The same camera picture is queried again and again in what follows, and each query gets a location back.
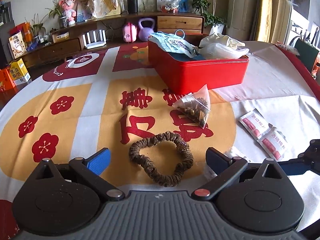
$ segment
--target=hair scrunchie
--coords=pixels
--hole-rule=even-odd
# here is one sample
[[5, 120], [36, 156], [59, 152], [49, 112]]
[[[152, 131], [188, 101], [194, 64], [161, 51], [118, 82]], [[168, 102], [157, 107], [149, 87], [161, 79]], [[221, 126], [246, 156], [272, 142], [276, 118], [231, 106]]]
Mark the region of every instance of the hair scrunchie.
[[[177, 146], [178, 153], [183, 157], [183, 161], [177, 164], [173, 175], [170, 176], [159, 173], [149, 157], [140, 155], [140, 149], [155, 146], [163, 141], [174, 142]], [[193, 155], [190, 152], [188, 143], [186, 143], [179, 134], [169, 131], [133, 143], [129, 149], [129, 157], [131, 161], [141, 165], [146, 174], [148, 174], [154, 182], [164, 187], [177, 186], [181, 181], [183, 173], [193, 165]]]

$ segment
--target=floor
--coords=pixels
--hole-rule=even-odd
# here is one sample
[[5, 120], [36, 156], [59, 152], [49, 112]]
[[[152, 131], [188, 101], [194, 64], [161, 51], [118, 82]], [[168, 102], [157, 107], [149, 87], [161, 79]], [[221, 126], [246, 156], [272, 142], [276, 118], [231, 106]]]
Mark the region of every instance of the floor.
[[30, 84], [32, 80], [37, 79], [38, 77], [42, 76], [44, 73], [47, 73], [48, 71], [52, 70], [53, 68], [61, 65], [64, 61], [59, 60], [52, 63], [48, 63], [43, 66], [37, 66], [28, 68], [28, 72], [31, 76], [31, 79], [28, 81], [28, 83], [24, 83], [21, 85], [16, 86], [13, 89], [10, 89], [8, 91], [0, 93], [0, 111], [4, 108], [4, 106], [9, 102], [11, 98], [13, 98], [14, 95], [16, 95], [21, 89], [23, 89], [25, 86]]

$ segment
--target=purple kettlebell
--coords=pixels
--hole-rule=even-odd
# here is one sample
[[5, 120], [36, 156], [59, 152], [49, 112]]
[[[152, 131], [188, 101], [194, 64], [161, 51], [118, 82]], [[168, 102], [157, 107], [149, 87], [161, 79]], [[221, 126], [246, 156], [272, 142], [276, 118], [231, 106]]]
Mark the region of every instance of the purple kettlebell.
[[[150, 21], [150, 22], [152, 22], [151, 28], [149, 28], [149, 27], [142, 27], [141, 22], [143, 22], [143, 21]], [[138, 26], [139, 26], [139, 28], [140, 28], [140, 31], [139, 31], [139, 35], [138, 35], [138, 36], [139, 36], [139, 39], [140, 39], [141, 41], [148, 41], [149, 34], [150, 34], [150, 33], [154, 33], [153, 28], [155, 27], [155, 24], [156, 24], [156, 22], [155, 22], [155, 20], [152, 19], [152, 18], [141, 18], [141, 19], [139, 20]]]

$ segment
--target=black speaker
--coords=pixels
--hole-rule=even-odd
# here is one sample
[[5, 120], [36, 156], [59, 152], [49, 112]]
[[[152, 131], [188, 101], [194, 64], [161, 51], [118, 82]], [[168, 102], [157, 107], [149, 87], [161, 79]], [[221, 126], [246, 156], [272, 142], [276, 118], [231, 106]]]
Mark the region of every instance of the black speaker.
[[127, 4], [128, 4], [128, 13], [138, 12], [138, 0], [127, 0]]

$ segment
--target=tablecloth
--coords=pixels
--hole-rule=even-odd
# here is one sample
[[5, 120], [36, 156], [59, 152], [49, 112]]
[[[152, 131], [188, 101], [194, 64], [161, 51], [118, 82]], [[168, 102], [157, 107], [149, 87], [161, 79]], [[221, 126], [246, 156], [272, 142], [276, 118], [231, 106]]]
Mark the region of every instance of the tablecloth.
[[[286, 136], [291, 148], [284, 161], [304, 152], [310, 140], [320, 138], [320, 103], [311, 87], [317, 88], [274, 45], [252, 41], [246, 46], [243, 83], [209, 91], [204, 129], [172, 107], [183, 95], [172, 93], [152, 68], [147, 43], [85, 54], [25, 87], [0, 112], [0, 240], [19, 231], [11, 202], [45, 157], [67, 163], [108, 147], [111, 162], [101, 177], [126, 194], [132, 189], [192, 192], [207, 182], [208, 147], [226, 152], [234, 146], [257, 163], [268, 157], [237, 121], [254, 108]], [[133, 142], [168, 130], [179, 133], [194, 155], [193, 167], [174, 188], [154, 184], [128, 157]], [[170, 142], [141, 153], [163, 174], [172, 174], [181, 161]], [[320, 218], [320, 179], [309, 171], [290, 179], [305, 202], [302, 229]]]

